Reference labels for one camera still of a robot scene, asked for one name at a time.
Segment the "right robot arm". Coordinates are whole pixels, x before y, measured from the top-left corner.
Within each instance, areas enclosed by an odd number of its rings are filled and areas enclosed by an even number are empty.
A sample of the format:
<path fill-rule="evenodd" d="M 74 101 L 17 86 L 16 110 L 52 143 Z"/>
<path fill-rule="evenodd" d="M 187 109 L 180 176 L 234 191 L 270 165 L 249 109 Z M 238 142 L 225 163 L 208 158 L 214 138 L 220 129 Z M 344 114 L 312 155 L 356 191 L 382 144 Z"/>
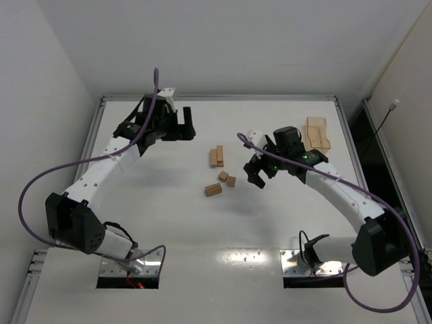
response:
<path fill-rule="evenodd" d="M 238 138 L 255 151 L 244 165 L 248 182 L 264 188 L 260 172 L 271 179 L 286 171 L 332 204 L 356 233 L 354 238 L 321 234 L 307 240 L 301 246 L 303 263 L 311 268 L 327 261 L 352 263 L 367 275 L 376 276 L 409 256 L 406 216 L 347 182 L 320 151 L 306 150 L 297 128 L 280 128 L 272 137 L 251 130 L 238 134 Z"/>

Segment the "small wooden cube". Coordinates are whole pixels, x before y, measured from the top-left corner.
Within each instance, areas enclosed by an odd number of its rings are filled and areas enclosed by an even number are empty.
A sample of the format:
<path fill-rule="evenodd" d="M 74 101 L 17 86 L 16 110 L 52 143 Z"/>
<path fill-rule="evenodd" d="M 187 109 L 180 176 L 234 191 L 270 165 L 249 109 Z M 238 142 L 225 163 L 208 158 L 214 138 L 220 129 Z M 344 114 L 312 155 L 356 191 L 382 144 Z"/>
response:
<path fill-rule="evenodd" d="M 236 177 L 228 176 L 225 183 L 228 187 L 233 188 L 236 185 Z"/>

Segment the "long wooden block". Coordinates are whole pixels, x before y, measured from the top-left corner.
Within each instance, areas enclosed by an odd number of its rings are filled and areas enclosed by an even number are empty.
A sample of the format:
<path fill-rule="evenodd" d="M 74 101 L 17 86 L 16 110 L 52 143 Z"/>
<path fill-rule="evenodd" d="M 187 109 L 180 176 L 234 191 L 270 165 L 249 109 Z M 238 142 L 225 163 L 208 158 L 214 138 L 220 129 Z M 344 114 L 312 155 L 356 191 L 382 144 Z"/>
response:
<path fill-rule="evenodd" d="M 223 167 L 224 166 L 224 156 L 223 156 L 223 146 L 217 145 L 217 166 Z"/>

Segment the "amber transparent plastic bin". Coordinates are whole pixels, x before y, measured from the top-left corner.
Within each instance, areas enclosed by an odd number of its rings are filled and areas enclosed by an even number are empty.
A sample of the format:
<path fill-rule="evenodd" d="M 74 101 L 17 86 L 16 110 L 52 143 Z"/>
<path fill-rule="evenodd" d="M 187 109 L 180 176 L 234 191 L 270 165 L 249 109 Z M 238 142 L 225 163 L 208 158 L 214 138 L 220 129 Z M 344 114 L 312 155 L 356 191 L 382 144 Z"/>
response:
<path fill-rule="evenodd" d="M 307 117 L 303 127 L 303 142 L 306 149 L 316 149 L 326 154 L 331 149 L 327 138 L 327 120 L 324 117 Z"/>

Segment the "wooden block cube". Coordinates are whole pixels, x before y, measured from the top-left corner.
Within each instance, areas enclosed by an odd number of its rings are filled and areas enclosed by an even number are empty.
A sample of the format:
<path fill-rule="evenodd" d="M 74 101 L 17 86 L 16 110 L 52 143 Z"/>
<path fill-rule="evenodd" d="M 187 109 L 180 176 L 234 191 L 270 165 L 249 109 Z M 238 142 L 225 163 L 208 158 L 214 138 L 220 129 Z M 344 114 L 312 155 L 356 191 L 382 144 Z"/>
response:
<path fill-rule="evenodd" d="M 218 175 L 218 179 L 222 182 L 226 182 L 228 177 L 229 177 L 229 173 L 227 173 L 226 171 L 221 171 Z"/>

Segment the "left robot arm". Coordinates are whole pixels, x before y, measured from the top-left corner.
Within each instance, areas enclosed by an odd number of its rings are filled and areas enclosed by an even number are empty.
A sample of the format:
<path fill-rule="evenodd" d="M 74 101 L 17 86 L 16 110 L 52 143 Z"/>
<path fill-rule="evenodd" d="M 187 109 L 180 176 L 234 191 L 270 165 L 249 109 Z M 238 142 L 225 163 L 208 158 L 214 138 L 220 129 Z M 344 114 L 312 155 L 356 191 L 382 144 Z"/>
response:
<path fill-rule="evenodd" d="M 157 140 L 192 140 L 196 132 L 189 107 L 183 108 L 179 124 L 174 88 L 163 88 L 156 96 L 145 95 L 131 114 L 118 125 L 102 158 L 95 161 L 62 194 L 45 201 L 50 237 L 85 254 L 101 254 L 133 274 L 144 271 L 147 252 L 127 235 L 111 230 L 97 215 L 110 185 L 120 179 Z"/>

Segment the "wide wooden block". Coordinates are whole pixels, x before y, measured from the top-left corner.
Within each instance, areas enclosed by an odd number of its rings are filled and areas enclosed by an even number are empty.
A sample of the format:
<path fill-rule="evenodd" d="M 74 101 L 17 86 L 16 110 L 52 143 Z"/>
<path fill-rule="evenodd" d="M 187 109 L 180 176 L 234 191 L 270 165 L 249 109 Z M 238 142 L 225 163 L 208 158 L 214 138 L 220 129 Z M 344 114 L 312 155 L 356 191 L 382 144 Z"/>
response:
<path fill-rule="evenodd" d="M 222 193 L 222 187 L 220 183 L 212 184 L 205 187 L 205 195 L 207 197 L 215 196 Z"/>

